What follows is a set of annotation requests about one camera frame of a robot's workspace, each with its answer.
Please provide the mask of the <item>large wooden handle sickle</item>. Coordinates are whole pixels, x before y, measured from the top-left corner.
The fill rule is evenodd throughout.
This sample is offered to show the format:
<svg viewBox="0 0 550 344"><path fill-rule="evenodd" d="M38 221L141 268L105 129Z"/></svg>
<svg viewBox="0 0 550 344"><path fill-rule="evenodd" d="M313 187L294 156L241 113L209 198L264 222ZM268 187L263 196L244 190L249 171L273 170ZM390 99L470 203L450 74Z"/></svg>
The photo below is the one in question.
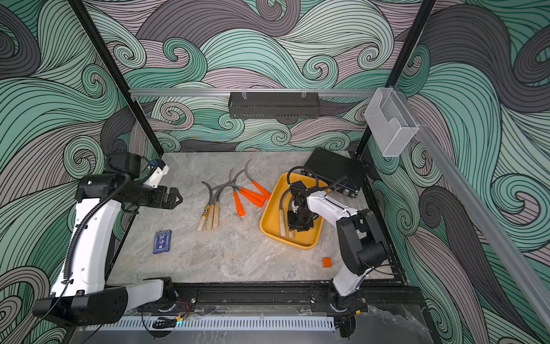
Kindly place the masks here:
<svg viewBox="0 0 550 344"><path fill-rule="evenodd" d="M283 194L281 199L279 200L279 230L280 230L280 237L288 238L288 224L286 220L286 212L283 207L283 203L286 201L287 196L290 194L290 189L287 189ZM294 197L291 196L289 199L290 201L294 201Z"/></svg>

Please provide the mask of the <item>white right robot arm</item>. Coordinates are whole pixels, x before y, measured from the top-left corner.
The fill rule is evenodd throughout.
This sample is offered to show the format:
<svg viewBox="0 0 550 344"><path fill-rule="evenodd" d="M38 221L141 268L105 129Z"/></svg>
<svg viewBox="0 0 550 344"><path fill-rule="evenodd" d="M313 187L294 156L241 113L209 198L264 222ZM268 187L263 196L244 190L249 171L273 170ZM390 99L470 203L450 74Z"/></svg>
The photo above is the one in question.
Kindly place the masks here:
<svg viewBox="0 0 550 344"><path fill-rule="evenodd" d="M343 265L332 279L330 305L335 312L349 312L365 278L387 259L384 244L372 233L372 229L379 225L378 220L371 210L354 209L329 195L329 192L345 186L347 176L328 186L320 186L318 176L314 175L315 184L309 187L303 181L291 181L291 175L297 169L310 171L295 166L286 175L291 194L286 213L289 231L308 231L319 217L336 229Z"/></svg>

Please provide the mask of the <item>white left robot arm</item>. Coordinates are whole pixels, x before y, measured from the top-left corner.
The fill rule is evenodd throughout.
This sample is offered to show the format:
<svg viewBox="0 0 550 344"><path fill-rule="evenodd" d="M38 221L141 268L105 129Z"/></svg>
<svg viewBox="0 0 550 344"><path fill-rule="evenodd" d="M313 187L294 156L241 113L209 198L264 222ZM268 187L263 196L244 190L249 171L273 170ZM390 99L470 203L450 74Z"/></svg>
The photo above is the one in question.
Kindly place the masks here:
<svg viewBox="0 0 550 344"><path fill-rule="evenodd" d="M172 210L183 199L176 188L160 185L168 171L161 159L148 162L141 176L142 156L111 153L105 170L80 179L75 199L76 220L59 277L50 295L34 302L32 313L57 325L116 323L126 312L153 303L164 311L176 306L169 277L121 287L106 287L106 263L117 215L123 204Z"/></svg>

